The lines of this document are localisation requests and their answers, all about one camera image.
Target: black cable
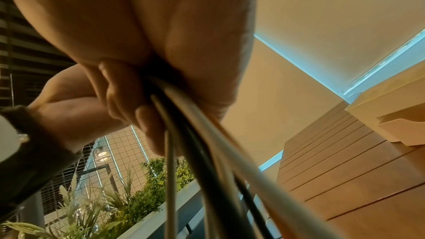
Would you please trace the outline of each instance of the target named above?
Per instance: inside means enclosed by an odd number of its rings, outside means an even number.
[[[211,205],[219,231],[225,238],[255,239],[254,232],[247,221],[243,221],[236,207],[226,195],[212,163],[200,148],[204,145],[187,119],[162,93],[151,96],[172,139],[179,145],[204,198]]]
[[[241,182],[240,179],[235,178],[236,185],[240,193],[243,195],[243,200],[247,205],[249,211],[251,211],[252,217],[254,218],[255,224],[257,224],[257,228],[259,229],[261,235],[264,239],[274,239],[271,235],[269,229],[267,228],[266,221],[258,210],[257,206],[254,203],[254,198],[252,197],[249,190],[245,187],[245,185]]]

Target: sleeve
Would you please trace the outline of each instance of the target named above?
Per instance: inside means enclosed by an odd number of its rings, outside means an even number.
[[[25,107],[1,110],[0,121],[0,139],[4,139],[0,144],[1,223],[52,177],[80,159],[81,153],[64,148]]]

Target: light fixture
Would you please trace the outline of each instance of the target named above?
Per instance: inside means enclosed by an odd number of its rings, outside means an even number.
[[[108,149],[103,146],[100,148],[96,148],[93,151],[93,158],[96,163],[103,163],[111,158],[111,154],[109,153]]]

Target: wood panel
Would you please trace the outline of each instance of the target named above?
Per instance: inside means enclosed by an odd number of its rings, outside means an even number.
[[[278,183],[347,238],[425,238],[425,146],[386,141],[344,105],[287,142]]]

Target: dark sleeve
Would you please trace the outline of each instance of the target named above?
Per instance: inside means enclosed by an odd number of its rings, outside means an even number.
[[[51,178],[78,161],[74,154],[38,124],[23,106],[0,111],[13,127],[28,135],[18,151],[0,162],[0,223]]]

